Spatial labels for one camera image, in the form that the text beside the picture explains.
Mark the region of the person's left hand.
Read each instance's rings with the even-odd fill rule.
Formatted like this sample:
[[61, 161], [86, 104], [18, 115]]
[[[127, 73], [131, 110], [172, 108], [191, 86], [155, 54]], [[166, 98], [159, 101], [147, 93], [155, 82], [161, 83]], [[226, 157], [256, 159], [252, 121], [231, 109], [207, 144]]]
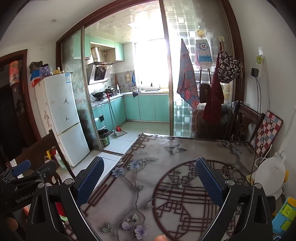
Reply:
[[[25, 206], [25, 207], [23, 208], [23, 213], [24, 213], [24, 215], [25, 215], [26, 218], [27, 218], [28, 215], [29, 215], [29, 210], [30, 210], [30, 206], [29, 206], [29, 205], [28, 205], [28, 206]], [[6, 218], [5, 218], [5, 222], [6, 222], [6, 224], [8, 225], [9, 229], [10, 229], [12, 232], [14, 232], [14, 231], [17, 230], [17, 228], [18, 228], [18, 223], [17, 223], [17, 221], [16, 221], [15, 219], [13, 219], [13, 218], [11, 218], [11, 217], [6, 217]]]

